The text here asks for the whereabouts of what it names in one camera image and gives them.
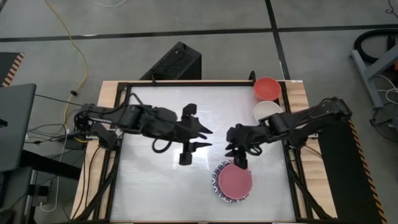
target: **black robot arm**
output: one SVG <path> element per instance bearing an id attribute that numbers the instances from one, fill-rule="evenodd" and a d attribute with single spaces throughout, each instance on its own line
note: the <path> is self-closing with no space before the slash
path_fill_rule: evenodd
<path id="1" fill-rule="evenodd" d="M 272 114 L 260 119 L 258 126 L 237 124 L 227 132 L 229 152 L 225 156 L 234 157 L 237 166 L 247 169 L 246 153 L 259 156 L 261 144 L 287 139 L 292 147 L 302 147 L 309 135 L 341 119 L 349 119 L 351 114 L 343 100 L 330 98 L 296 113 Z"/>
<path id="2" fill-rule="evenodd" d="M 84 136 L 97 136 L 99 145 L 109 150 L 118 150 L 120 142 L 118 135 L 114 131 L 108 131 L 103 123 L 113 124 L 128 134 L 141 134 L 153 138 L 152 149 L 156 153 L 165 152 L 173 142 L 183 143 L 180 165 L 189 165 L 192 163 L 192 152 L 199 147 L 211 145 L 190 142 L 195 138 L 206 139 L 202 133 L 212 133 L 193 116 L 196 112 L 197 106 L 189 104 L 184 107 L 181 120 L 177 121 L 177 115 L 173 111 L 151 105 L 121 105 L 112 109 L 84 104 L 75 116 L 75 126 Z M 156 149 L 155 143 L 158 139 L 169 143 L 163 149 Z"/>

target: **caution tape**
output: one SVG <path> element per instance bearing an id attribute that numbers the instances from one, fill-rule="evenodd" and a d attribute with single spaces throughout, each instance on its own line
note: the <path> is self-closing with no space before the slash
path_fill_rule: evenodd
<path id="1" fill-rule="evenodd" d="M 363 168 L 365 170 L 365 174 L 368 177 L 369 186 L 371 187 L 371 190 L 373 192 L 373 198 L 374 198 L 374 201 L 376 203 L 376 207 L 379 210 L 379 215 L 380 215 L 381 221 L 382 221 L 383 224 L 387 224 L 387 219 L 386 219 L 386 216 L 385 216 L 385 214 L 383 212 L 383 209 L 381 207 L 381 203 L 380 203 L 380 200 L 379 200 L 379 196 L 377 195 L 376 188 L 374 187 L 373 179 L 371 177 L 371 172 L 370 172 L 370 170 L 368 168 L 368 164 L 366 163 L 365 155 L 363 154 L 363 151 L 362 151 L 362 148 L 361 148 L 361 144 L 359 143 L 359 138 L 358 138 L 358 135 L 356 134 L 354 123 L 352 122 L 352 120 L 349 120 L 348 122 L 349 122 L 349 126 L 351 128 L 351 132 L 354 135 L 354 140 L 356 142 L 356 147 L 358 148 L 359 156 L 361 158 L 362 165 L 363 165 Z"/>
<path id="2" fill-rule="evenodd" d="M 14 63 L 11 65 L 10 70 L 8 71 L 8 74 L 6 76 L 6 78 L 4 79 L 2 85 L 4 87 L 9 87 L 11 85 L 12 80 L 14 79 L 17 70 L 19 68 L 19 66 L 22 63 L 22 59 L 24 59 L 25 54 L 24 53 L 20 53 L 17 58 L 15 58 Z"/>

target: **black box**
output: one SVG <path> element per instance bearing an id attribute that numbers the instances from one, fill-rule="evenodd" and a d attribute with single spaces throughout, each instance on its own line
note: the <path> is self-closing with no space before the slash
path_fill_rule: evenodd
<path id="1" fill-rule="evenodd" d="M 140 80 L 201 80 L 201 53 L 178 42 Z"/>

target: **concrete floor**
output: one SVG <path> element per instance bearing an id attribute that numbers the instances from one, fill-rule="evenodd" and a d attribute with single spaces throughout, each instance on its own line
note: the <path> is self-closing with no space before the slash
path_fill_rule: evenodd
<path id="1" fill-rule="evenodd" d="M 117 8 L 101 7 L 89 0 L 49 1 L 72 35 L 271 28 L 263 0 L 127 0 Z M 117 2 L 98 1 L 105 4 Z M 392 2 L 398 9 L 398 2 Z M 271 3 L 278 27 L 398 22 L 397 18 L 384 12 L 388 8 L 387 1 L 271 0 Z M 290 77 L 304 81 L 310 104 L 337 96 L 353 110 L 353 121 L 386 217 L 389 223 L 398 223 L 397 144 L 380 137 L 369 125 L 368 120 L 373 114 L 371 100 L 353 61 L 348 58 L 355 38 L 363 32 L 366 30 L 281 32 L 279 35 Z M 13 85 L 34 82 L 39 94 L 68 98 L 69 91 L 84 75 L 82 60 L 69 41 L 1 42 L 5 37 L 60 35 L 66 33 L 44 0 L 7 1 L 0 13 L 0 52 L 25 52 Z M 77 40 L 77 46 L 88 61 L 89 77 L 75 101 L 96 103 L 103 80 L 139 79 L 178 41 L 202 53 L 203 79 L 247 79 L 251 70 L 255 70 L 259 77 L 284 78 L 271 32 Z M 378 56 L 386 49 L 385 41 L 367 41 L 365 49 Z M 61 123 L 64 107 L 63 103 L 36 98 L 30 127 Z M 26 149 L 45 156 L 58 154 L 61 148 L 52 142 L 40 147 L 26 146 Z M 72 163 L 79 155 L 78 152 L 70 154 L 65 160 Z M 39 179 L 45 180 L 48 176 L 41 174 Z M 61 205 L 73 198 L 76 182 L 61 179 L 61 183 L 58 208 L 52 213 L 37 209 L 37 223 L 66 220 Z M 68 214 L 71 204 L 66 203 Z"/>

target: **black stand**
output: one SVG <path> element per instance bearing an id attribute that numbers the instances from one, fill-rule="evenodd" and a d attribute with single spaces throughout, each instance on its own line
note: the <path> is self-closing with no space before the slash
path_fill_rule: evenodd
<path id="1" fill-rule="evenodd" d="M 22 151 L 20 166 L 31 167 L 37 171 L 68 177 L 73 180 L 79 180 L 81 172 L 81 169 L 75 166 L 71 166 L 63 162 L 57 162 L 53 159 L 49 159 L 26 150 Z"/>

